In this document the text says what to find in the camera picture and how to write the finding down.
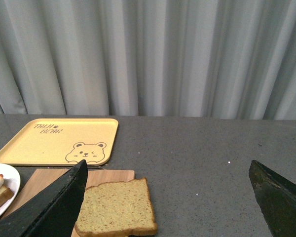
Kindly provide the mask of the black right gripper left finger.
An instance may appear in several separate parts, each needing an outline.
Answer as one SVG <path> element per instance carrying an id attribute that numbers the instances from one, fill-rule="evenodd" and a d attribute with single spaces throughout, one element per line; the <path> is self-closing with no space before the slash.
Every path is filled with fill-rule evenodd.
<path id="1" fill-rule="evenodd" d="M 88 177 L 85 160 L 0 220 L 0 237 L 69 237 L 77 221 Z"/>

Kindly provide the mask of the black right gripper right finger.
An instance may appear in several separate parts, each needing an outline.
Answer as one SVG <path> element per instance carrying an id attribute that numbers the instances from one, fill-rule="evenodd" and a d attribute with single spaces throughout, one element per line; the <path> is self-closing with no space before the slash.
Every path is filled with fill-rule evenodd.
<path id="1" fill-rule="evenodd" d="M 257 160 L 249 178 L 256 201 L 274 237 L 296 237 L 296 184 Z"/>

